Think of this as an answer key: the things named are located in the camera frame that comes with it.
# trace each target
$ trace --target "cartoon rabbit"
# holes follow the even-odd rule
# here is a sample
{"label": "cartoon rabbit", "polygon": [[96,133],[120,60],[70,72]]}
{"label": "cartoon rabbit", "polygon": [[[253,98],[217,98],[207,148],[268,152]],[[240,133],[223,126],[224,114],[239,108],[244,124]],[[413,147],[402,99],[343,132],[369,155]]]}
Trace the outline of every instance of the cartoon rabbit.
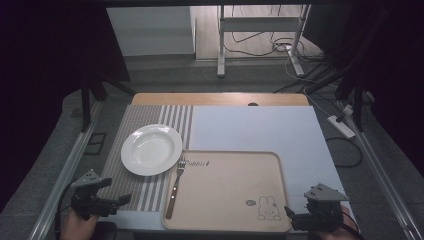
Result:
{"label": "cartoon rabbit", "polygon": [[259,220],[276,220],[280,221],[280,211],[278,210],[275,199],[271,196],[259,198]]}

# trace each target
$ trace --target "white plate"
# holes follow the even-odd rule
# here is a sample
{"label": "white plate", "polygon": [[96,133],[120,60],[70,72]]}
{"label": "white plate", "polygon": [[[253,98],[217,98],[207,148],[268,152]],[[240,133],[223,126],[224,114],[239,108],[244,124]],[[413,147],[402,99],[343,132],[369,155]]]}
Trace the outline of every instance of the white plate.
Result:
{"label": "white plate", "polygon": [[133,132],[121,149],[124,166],[132,173],[151,176],[171,168],[182,152],[182,140],[175,129],[160,124]]}

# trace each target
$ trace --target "wooden floor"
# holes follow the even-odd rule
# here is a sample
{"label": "wooden floor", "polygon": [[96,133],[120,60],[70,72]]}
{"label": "wooden floor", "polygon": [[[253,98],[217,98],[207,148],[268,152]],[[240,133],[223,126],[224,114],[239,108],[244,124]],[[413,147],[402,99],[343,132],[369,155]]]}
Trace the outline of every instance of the wooden floor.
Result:
{"label": "wooden floor", "polygon": [[[301,12],[300,5],[255,5],[255,6],[225,6],[225,17],[299,17]],[[196,19],[196,59],[208,60],[216,59],[219,48],[219,6],[196,6],[191,7],[191,14]],[[252,56],[240,52],[231,52],[226,50],[226,58],[252,58],[252,57],[267,57],[267,58],[285,58],[287,53],[283,47],[281,51],[273,51],[271,42],[277,39],[277,43],[292,43],[291,38],[294,33],[269,33],[265,32],[255,37],[249,38],[242,42],[237,42],[248,38],[257,33],[225,33],[224,44],[227,49],[247,52]],[[299,44],[298,50],[304,55],[317,56],[320,54],[320,49],[314,44],[304,39],[300,39],[302,44]]]}

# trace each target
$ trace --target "fork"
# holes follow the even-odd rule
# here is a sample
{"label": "fork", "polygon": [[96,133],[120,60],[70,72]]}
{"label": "fork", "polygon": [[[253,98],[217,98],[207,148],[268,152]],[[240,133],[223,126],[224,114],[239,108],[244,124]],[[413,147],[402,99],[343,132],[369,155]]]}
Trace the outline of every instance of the fork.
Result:
{"label": "fork", "polygon": [[181,156],[177,166],[177,179],[175,180],[174,187],[172,188],[171,199],[169,199],[168,210],[166,211],[165,215],[165,217],[168,219],[172,217],[172,212],[174,211],[175,199],[177,197],[178,191],[178,182],[180,181],[181,175],[184,173],[185,164],[185,158]]}

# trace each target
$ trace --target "white tabletop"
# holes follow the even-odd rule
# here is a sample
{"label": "white tabletop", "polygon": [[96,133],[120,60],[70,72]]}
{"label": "white tabletop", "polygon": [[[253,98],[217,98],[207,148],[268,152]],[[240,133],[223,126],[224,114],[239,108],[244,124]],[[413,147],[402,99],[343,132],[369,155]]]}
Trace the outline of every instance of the white tabletop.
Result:
{"label": "white tabletop", "polygon": [[[195,106],[189,150],[276,153],[295,213],[308,212],[304,193],[318,183],[345,193],[311,106]],[[118,211],[104,220],[132,231],[166,230],[162,211]]]}

